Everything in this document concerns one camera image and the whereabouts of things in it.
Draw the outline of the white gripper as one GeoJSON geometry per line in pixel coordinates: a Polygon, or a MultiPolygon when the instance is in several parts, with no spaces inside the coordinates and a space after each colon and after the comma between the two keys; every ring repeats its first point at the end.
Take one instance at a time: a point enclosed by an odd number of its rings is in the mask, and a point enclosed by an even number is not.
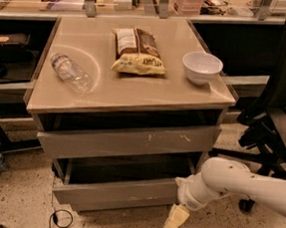
{"type": "Polygon", "coordinates": [[[189,211],[197,211],[205,206],[194,197],[196,184],[192,177],[177,177],[175,182],[176,198],[180,204],[171,206],[163,228],[179,228],[189,218],[189,211]]]}

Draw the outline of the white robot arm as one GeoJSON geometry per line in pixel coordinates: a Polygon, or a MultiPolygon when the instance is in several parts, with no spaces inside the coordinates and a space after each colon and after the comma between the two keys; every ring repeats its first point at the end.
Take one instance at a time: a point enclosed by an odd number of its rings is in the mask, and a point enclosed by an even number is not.
{"type": "Polygon", "coordinates": [[[177,177],[177,204],[171,206],[163,228],[179,228],[207,203],[229,194],[242,194],[286,217],[286,180],[255,174],[239,161],[208,158],[201,170],[188,177],[177,177]]]}

